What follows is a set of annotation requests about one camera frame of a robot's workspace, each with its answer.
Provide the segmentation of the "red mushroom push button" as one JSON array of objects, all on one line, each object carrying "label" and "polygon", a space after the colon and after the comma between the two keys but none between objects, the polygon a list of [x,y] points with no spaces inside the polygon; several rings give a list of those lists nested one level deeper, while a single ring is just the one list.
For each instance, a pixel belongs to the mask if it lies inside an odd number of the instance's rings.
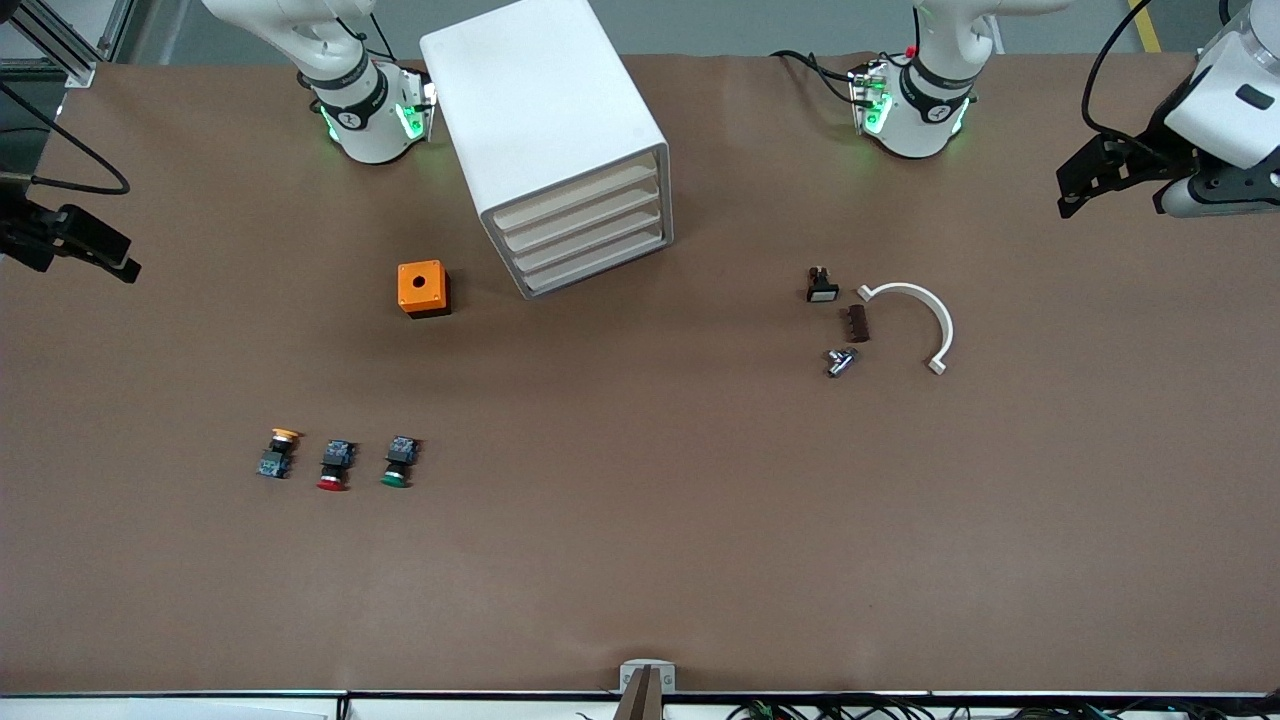
[{"label": "red mushroom push button", "polygon": [[358,445],[352,441],[329,439],[324,448],[316,487],[329,492],[346,492],[349,488],[348,470],[357,452]]}]

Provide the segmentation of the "white table edge rail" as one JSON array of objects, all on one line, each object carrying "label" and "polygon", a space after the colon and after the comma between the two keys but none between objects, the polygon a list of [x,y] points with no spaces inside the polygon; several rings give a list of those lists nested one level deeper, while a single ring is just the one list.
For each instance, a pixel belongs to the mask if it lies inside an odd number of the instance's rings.
[{"label": "white table edge rail", "polygon": [[[0,694],[0,720],[612,720],[617,691],[168,691]],[[1265,693],[676,692],[667,720],[1280,720]]]}]

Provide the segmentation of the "yellow mushroom push button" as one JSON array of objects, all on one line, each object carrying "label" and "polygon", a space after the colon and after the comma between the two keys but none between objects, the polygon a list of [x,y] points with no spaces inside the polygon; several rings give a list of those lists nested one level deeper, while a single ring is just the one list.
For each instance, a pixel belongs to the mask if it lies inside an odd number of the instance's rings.
[{"label": "yellow mushroom push button", "polygon": [[285,428],[273,428],[268,447],[262,451],[256,473],[273,479],[285,479],[291,474],[296,446],[302,434]]}]

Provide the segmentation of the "green mushroom push button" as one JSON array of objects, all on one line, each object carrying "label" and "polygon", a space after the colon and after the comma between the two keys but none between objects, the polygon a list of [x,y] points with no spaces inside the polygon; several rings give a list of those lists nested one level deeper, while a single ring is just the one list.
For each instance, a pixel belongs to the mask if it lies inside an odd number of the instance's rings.
[{"label": "green mushroom push button", "polygon": [[408,488],[412,486],[411,469],[417,461],[419,441],[408,436],[394,437],[387,451],[387,468],[380,482],[392,488]]}]

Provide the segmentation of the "orange button enclosure box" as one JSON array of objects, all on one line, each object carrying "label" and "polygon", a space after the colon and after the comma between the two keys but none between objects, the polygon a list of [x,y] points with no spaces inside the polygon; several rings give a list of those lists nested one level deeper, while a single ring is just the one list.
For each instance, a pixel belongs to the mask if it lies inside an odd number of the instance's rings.
[{"label": "orange button enclosure box", "polygon": [[452,314],[451,275],[436,259],[399,264],[396,291],[401,311],[411,319]]}]

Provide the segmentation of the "white curved plastic bracket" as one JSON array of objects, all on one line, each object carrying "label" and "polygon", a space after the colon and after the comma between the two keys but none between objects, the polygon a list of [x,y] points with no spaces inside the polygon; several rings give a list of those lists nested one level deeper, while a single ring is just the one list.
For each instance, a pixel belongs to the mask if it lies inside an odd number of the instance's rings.
[{"label": "white curved plastic bracket", "polygon": [[929,357],[929,360],[927,361],[927,366],[936,375],[943,375],[948,368],[946,357],[950,350],[952,348],[955,341],[955,322],[952,313],[940,296],[937,296],[931,290],[919,284],[905,283],[905,282],[891,282],[877,287],[861,284],[858,288],[858,296],[864,302],[870,302],[874,299],[891,293],[915,299],[925,307],[928,307],[931,313],[934,315],[934,319],[938,322],[940,325],[940,347]]}]

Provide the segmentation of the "aluminium frame profile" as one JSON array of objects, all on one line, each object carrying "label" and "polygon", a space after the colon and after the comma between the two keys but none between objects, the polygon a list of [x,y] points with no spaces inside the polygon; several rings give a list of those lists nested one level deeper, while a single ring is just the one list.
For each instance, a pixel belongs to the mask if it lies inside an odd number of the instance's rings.
[{"label": "aluminium frame profile", "polygon": [[114,61],[138,0],[0,0],[0,70],[87,88]]}]

